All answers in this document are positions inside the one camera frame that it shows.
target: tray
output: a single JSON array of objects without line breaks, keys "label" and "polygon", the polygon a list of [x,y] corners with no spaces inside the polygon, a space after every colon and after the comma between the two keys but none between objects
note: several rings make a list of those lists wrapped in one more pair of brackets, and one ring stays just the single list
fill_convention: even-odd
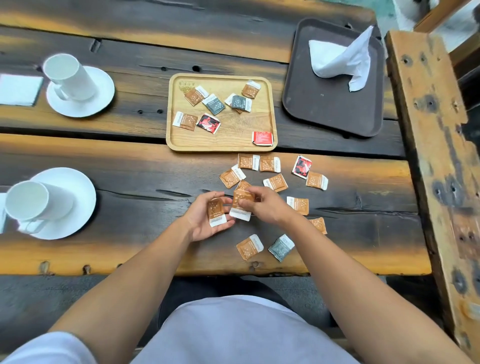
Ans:
[{"label": "tray", "polygon": [[[225,104],[224,100],[232,93],[241,95],[241,91],[248,80],[254,80],[262,87],[257,96],[252,99],[252,112],[244,111],[242,114],[238,114]],[[192,106],[183,95],[198,85],[201,85],[210,94],[215,94],[225,104],[225,109],[215,115],[221,122],[220,128],[215,134],[199,127],[192,132],[172,125],[177,111],[198,117],[205,112],[210,113],[204,104],[199,103]],[[273,146],[256,146],[253,144],[253,131],[272,132]],[[189,152],[267,152],[273,150],[277,143],[272,85],[266,78],[192,73],[178,73],[170,78],[167,145],[171,149]]]},{"label": "tray", "polygon": [[361,32],[307,18],[299,22],[282,102],[294,118],[357,134],[374,136],[382,127],[384,105],[384,48],[369,42],[370,73],[365,87],[350,92],[349,75],[320,78],[313,73],[308,41],[321,40],[348,46]]}]

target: shirt sleeve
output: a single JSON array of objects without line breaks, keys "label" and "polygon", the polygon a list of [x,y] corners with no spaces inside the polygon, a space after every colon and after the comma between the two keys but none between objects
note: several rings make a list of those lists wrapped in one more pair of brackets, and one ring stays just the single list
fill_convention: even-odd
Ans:
[{"label": "shirt sleeve", "polygon": [[22,345],[1,364],[97,364],[87,346],[68,332],[49,332]]}]

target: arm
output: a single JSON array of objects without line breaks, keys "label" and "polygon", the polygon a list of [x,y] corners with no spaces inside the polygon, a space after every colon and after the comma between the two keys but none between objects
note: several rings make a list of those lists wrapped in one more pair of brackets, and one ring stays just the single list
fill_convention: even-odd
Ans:
[{"label": "arm", "polygon": [[472,364],[422,311],[351,258],[267,187],[241,206],[293,240],[327,307],[366,363]]},{"label": "arm", "polygon": [[[184,216],[87,292],[49,331],[74,334],[99,363],[128,363],[190,242],[206,239],[234,224],[227,215],[225,224],[210,227],[206,204],[219,196],[223,192],[198,196]],[[222,200],[232,203],[228,197]]]}]

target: white t-shirt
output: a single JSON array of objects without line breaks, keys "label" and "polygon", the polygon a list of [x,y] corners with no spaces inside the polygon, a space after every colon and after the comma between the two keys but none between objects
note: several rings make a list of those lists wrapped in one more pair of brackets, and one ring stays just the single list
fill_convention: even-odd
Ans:
[{"label": "white t-shirt", "polygon": [[[47,363],[96,361],[74,335],[50,332],[21,346],[2,362]],[[244,295],[205,298],[177,308],[132,361],[150,363],[358,364],[293,311],[264,298]]]}]

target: light wooden tray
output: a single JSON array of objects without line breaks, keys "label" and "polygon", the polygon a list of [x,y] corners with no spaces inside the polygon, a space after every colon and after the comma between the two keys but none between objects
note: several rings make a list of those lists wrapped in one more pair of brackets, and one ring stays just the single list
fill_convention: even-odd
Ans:
[{"label": "light wooden tray", "polygon": [[[225,104],[230,94],[241,95],[248,80],[262,85],[257,96],[252,99],[252,112],[238,114]],[[203,103],[192,106],[184,93],[201,85],[210,94],[215,94],[225,105],[225,109],[215,117],[221,125],[215,134],[197,127],[194,132],[172,126],[177,111],[201,117],[210,113]],[[273,146],[256,146],[252,143],[252,132],[272,132]],[[167,145],[177,151],[192,152],[267,152],[278,143],[272,85],[263,77],[219,76],[215,74],[178,73],[170,78],[168,88]]]}]

